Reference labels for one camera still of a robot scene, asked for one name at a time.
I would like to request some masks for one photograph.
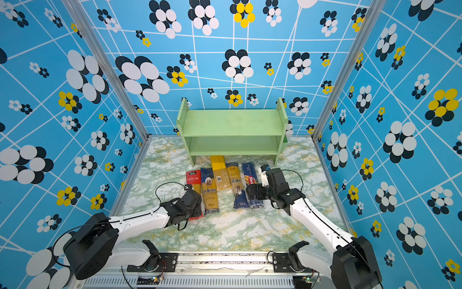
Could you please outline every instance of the barilla spaghetti package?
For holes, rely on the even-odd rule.
[[[249,186],[250,184],[258,184],[254,163],[243,163],[242,172],[244,173],[244,179],[247,186]],[[252,209],[262,208],[263,201],[259,201],[257,199],[256,193],[253,195],[249,194],[249,205]]]
[[[228,176],[230,177],[231,181],[231,188],[234,193],[234,208],[249,208],[245,190],[242,186],[241,172],[239,171],[238,164],[226,164],[226,169],[228,170]]]
[[[215,184],[217,191],[231,188],[228,171],[226,170],[225,157],[222,155],[210,156],[212,162],[213,175],[215,177]]]
[[[197,171],[190,171],[186,172],[186,184],[191,184],[193,186],[193,190],[196,191],[198,194],[202,195],[202,190],[201,190],[201,170]],[[201,202],[201,212],[203,212],[203,204],[204,202]],[[200,219],[204,216],[204,213],[202,213],[199,217],[190,217],[189,220],[197,220]]]
[[[219,212],[218,194],[212,168],[201,169],[202,200],[205,205],[205,215]]]

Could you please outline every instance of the blue wall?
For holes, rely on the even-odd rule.
[[[282,97],[293,125],[289,134],[306,135],[370,3],[145,0],[132,5],[95,0],[81,5],[115,72],[124,75],[121,80],[149,133],[176,134],[183,97],[190,109],[274,109]],[[242,9],[243,17],[237,12]],[[134,65],[133,70],[116,65],[137,57],[152,62],[149,75]],[[149,77],[158,79],[154,87]],[[148,97],[141,96],[144,89]]]
[[[0,288],[47,288],[46,248],[109,214],[142,140],[61,1],[0,5]]]
[[[461,14],[388,0],[318,143],[385,288],[462,287]]]

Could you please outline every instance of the wooden shelf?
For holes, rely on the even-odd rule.
[[[287,144],[284,103],[275,110],[195,110],[183,99],[176,124],[194,166],[198,155],[272,155]]]

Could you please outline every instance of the green marble surface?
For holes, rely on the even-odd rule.
[[[268,156],[226,156],[226,162],[253,162],[255,169],[264,163],[273,164]],[[159,201],[154,191],[162,183],[186,182],[186,171],[211,167],[210,157],[197,157],[192,167],[179,137],[154,137],[143,161],[137,179],[128,196],[123,214],[135,213],[156,207]],[[302,192],[335,224],[345,229],[334,202],[326,176],[310,138],[292,137],[280,157],[278,167],[297,171],[304,180]],[[293,172],[284,172],[291,188],[301,187],[300,178]],[[158,190],[162,201],[180,197],[182,187],[163,185]],[[260,209],[233,209],[231,189],[218,192],[219,213],[208,214],[190,221],[183,231],[176,226],[155,229],[128,239],[128,242],[151,240],[161,251],[170,250],[239,250],[287,251],[301,240],[324,249],[315,236],[284,210],[267,205]]]

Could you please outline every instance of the black mounting plate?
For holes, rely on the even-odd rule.
[[[165,261],[167,268],[164,269],[164,272],[175,272],[176,262],[178,261],[178,253],[160,253],[160,261]],[[127,272],[143,272],[146,271],[143,267],[128,265]],[[162,263],[159,263],[159,266],[152,272],[162,272]]]
[[[290,266],[289,254],[273,253],[273,270],[275,273],[313,273],[313,269],[305,268],[303,271],[294,271]]]

